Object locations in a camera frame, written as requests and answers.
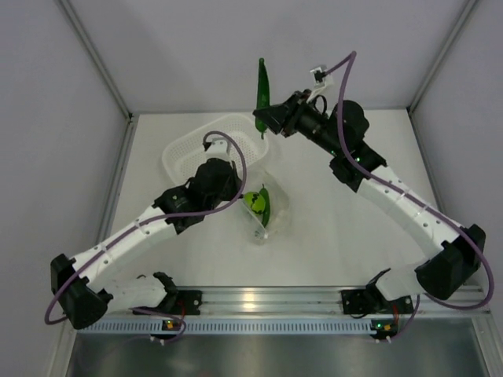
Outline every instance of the white tabletop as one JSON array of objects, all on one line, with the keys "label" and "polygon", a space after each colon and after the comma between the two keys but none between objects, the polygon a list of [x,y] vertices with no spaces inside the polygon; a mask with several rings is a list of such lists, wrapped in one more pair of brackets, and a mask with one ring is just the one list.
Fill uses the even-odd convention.
[{"label": "white tabletop", "polygon": [[[112,231],[173,183],[161,154],[178,137],[225,114],[141,115]],[[365,141],[423,199],[431,186],[405,110],[371,110]],[[379,209],[342,185],[330,155],[305,139],[270,136],[266,169],[288,193],[292,223],[262,246],[235,225],[232,207],[154,247],[122,277],[163,271],[178,286],[354,286],[419,259],[419,247]]]}]

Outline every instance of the metal corner post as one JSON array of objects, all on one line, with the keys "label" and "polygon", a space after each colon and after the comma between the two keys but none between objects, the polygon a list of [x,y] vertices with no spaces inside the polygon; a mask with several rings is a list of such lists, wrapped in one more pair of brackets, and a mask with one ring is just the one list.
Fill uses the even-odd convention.
[{"label": "metal corner post", "polygon": [[80,20],[77,12],[75,11],[75,8],[71,4],[70,0],[55,0],[55,1],[59,6],[59,8],[61,9],[61,12],[63,13],[64,17],[69,22],[73,31],[75,32],[76,37],[82,43],[82,46],[86,54],[93,62],[94,67],[97,69],[97,73],[101,77],[101,80],[103,81],[105,86],[110,91],[110,94],[112,95],[114,101],[117,103],[117,106],[124,115],[124,118],[130,120],[132,115],[129,108],[127,107],[126,101],[123,99],[123,96],[119,92],[119,89],[117,89],[117,85],[115,84],[112,75],[106,68],[105,63],[101,59],[100,54],[98,53],[96,47],[91,41],[89,34],[84,28],[84,25]]},{"label": "metal corner post", "polygon": [[429,66],[426,75],[421,80],[421,84],[417,89],[414,97],[410,103],[410,106],[407,108],[409,114],[413,114],[423,96],[428,91],[428,88],[435,80],[436,75],[439,73],[442,68],[446,58],[448,57],[450,51],[452,50],[454,44],[459,39],[461,32],[464,30],[471,16],[476,10],[477,5],[480,3],[480,0],[466,0],[463,4],[461,11],[458,13],[456,20],[453,23],[453,26],[449,30],[446,38],[444,39],[440,50],[436,54],[436,58],[433,60],[431,65]]}]

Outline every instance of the gray wall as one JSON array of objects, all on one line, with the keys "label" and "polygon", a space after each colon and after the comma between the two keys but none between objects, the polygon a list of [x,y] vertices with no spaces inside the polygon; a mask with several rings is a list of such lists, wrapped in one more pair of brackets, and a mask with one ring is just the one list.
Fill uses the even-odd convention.
[{"label": "gray wall", "polygon": [[0,375],[41,376],[49,263],[95,241],[125,122],[53,1],[3,2],[0,50]]},{"label": "gray wall", "polygon": [[463,2],[72,0],[131,109],[155,112],[253,108],[261,56],[284,101],[353,49],[349,97],[405,107]]},{"label": "gray wall", "polygon": [[[484,0],[417,110],[422,143],[446,212],[487,233],[503,333],[503,2]],[[483,273],[479,281],[486,284]]]}]

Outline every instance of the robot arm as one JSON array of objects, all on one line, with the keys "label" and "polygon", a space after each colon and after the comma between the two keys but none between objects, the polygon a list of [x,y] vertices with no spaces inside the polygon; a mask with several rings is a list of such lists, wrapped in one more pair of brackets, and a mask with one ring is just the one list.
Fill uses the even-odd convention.
[{"label": "robot arm", "polygon": [[416,198],[417,195],[363,141],[369,128],[363,109],[353,101],[344,101],[343,134],[351,156],[361,167],[397,186],[402,193],[366,177],[343,153],[337,130],[337,106],[328,116],[316,109],[313,98],[310,90],[295,92],[285,103],[256,109],[253,115],[274,134],[289,137],[299,132],[330,153],[333,156],[330,167],[337,179],[376,204],[414,238],[424,253],[417,263],[379,273],[359,295],[364,301],[361,307],[371,313],[380,312],[388,309],[392,300],[420,293],[448,299],[480,266],[473,248],[451,225],[462,229],[480,250],[486,238],[484,231],[477,225],[465,229],[445,216],[440,221],[429,206],[416,204],[423,203],[422,200],[412,201],[410,195]]},{"label": "robot arm", "polygon": [[168,312],[175,304],[178,290],[164,273],[120,284],[113,277],[153,245],[203,221],[222,201],[240,193],[241,179],[229,158],[229,142],[217,137],[204,147],[206,163],[184,185],[166,190],[143,214],[97,246],[73,258],[61,254],[52,260],[55,295],[82,270],[58,299],[74,328],[85,328],[117,310],[147,306]]}]

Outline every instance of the green chili pepper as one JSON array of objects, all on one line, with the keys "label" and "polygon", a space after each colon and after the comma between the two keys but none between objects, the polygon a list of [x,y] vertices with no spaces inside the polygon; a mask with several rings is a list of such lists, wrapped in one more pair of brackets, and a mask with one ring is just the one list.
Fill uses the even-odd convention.
[{"label": "green chili pepper", "polygon": [[264,208],[264,211],[262,214],[262,225],[265,228],[265,227],[267,227],[267,224],[269,224],[269,218],[270,218],[270,197],[269,197],[269,192],[267,191],[266,186],[262,185],[262,188],[260,189],[259,194],[266,201],[266,207]]},{"label": "green chili pepper", "polygon": [[[266,64],[264,58],[259,59],[259,84],[257,85],[257,107],[266,108],[270,105],[269,78],[267,77]],[[255,128],[260,132],[262,139],[267,130],[267,125],[255,118]]]}]

